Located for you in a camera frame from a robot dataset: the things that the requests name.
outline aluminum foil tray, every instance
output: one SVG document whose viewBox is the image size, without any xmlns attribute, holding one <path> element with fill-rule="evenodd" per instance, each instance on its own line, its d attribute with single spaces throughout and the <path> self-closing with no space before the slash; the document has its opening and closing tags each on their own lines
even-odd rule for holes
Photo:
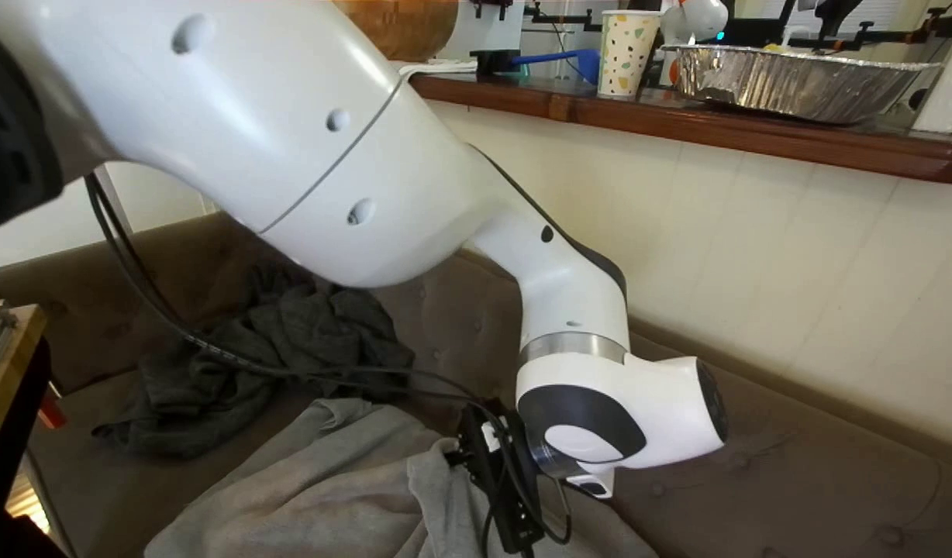
<svg viewBox="0 0 952 558">
<path fill-rule="evenodd" d="M 674 45 L 679 88 L 706 101 L 824 124 L 863 124 L 901 101 L 935 62 L 863 62 L 751 45 Z"/>
</svg>

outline robotic arm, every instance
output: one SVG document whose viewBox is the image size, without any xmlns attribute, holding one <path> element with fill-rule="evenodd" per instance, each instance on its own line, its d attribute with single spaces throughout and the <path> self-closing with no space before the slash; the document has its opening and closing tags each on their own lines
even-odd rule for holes
<svg viewBox="0 0 952 558">
<path fill-rule="evenodd" d="M 612 496 L 617 467 L 724 446 L 694 358 L 637 358 L 617 273 L 458 143 L 330 0 L 0 0 L 0 45 L 39 98 L 55 185 L 118 157 L 163 168 L 357 288 L 458 249 L 506 266 L 524 301 L 519 411 L 542 472 Z"/>
</svg>

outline gray blanket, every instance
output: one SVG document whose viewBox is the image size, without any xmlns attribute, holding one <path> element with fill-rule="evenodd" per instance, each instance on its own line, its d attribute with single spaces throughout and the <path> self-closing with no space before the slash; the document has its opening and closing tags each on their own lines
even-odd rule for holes
<svg viewBox="0 0 952 558">
<path fill-rule="evenodd" d="M 150 558 L 273 554 L 506 554 L 482 544 L 486 500 L 454 439 L 394 406 L 320 399 L 249 461 L 195 500 L 147 547 Z M 556 494 L 542 489 L 548 516 Z M 571 494 L 571 544 L 539 554 L 654 554 L 609 504 Z"/>
</svg>

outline paper cup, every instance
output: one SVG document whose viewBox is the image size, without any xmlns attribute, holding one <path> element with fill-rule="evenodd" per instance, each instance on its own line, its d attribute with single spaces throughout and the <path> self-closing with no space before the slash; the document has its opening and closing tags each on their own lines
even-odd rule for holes
<svg viewBox="0 0 952 558">
<path fill-rule="evenodd" d="M 637 98 L 661 27 L 654 9 L 602 9 L 602 98 Z"/>
</svg>

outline gray cloth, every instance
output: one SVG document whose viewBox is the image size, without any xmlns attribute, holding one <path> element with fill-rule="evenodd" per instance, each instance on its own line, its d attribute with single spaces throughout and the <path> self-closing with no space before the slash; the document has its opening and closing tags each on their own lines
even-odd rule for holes
<svg viewBox="0 0 952 558">
<path fill-rule="evenodd" d="M 198 456 L 245 428 L 286 388 L 320 395 L 396 399 L 406 375 L 349 375 L 320 368 L 409 368 L 412 350 L 394 334 L 386 306 L 366 290 L 317 288 L 309 278 L 259 273 L 255 302 L 209 332 L 255 361 L 286 368 L 286 378 L 225 361 L 187 340 L 140 361 L 140 399 L 130 418 L 93 428 L 130 451 Z"/>
<path fill-rule="evenodd" d="M 454 439 L 394 406 L 317 399 L 245 465 L 198 496 L 147 547 L 150 558 L 276 554 L 506 554 L 482 547 L 486 500 Z M 562 504 L 542 489 L 548 516 Z M 654 554 L 609 504 L 571 494 L 571 544 L 539 554 Z"/>
</svg>

